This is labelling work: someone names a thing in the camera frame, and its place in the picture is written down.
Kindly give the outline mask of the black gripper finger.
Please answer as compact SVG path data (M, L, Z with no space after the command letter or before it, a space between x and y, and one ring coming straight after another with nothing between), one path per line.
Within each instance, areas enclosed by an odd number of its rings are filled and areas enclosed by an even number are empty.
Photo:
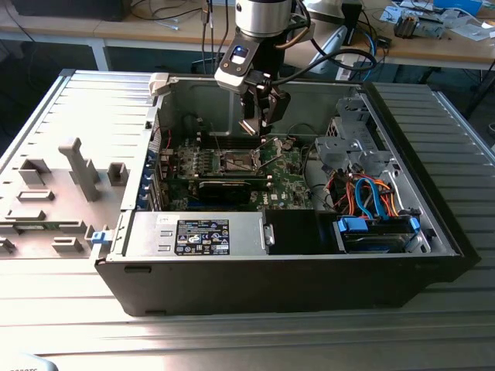
M262 126L262 108L260 89L250 86L243 96L243 125L248 134L260 134Z
M278 87L261 99L261 135L267 135L272 125L283 118L290 100L290 94Z

